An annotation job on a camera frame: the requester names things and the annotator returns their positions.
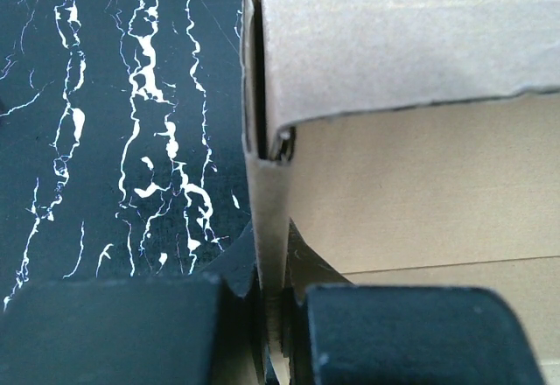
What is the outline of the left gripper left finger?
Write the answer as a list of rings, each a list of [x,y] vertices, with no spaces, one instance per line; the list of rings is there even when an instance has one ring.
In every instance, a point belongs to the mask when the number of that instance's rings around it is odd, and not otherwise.
[[[261,384],[252,227],[202,271],[35,283],[1,317],[4,384]]]

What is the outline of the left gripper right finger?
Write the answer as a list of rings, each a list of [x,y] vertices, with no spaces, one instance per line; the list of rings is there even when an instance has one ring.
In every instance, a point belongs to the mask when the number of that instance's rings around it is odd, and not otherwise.
[[[542,384],[520,320],[480,287],[350,283],[290,226],[294,384]]]

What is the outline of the brown cardboard box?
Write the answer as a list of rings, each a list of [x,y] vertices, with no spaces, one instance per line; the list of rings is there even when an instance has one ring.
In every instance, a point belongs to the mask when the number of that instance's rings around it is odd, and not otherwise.
[[[480,287],[559,381],[559,0],[243,0],[243,149],[270,358],[288,236],[360,285]]]

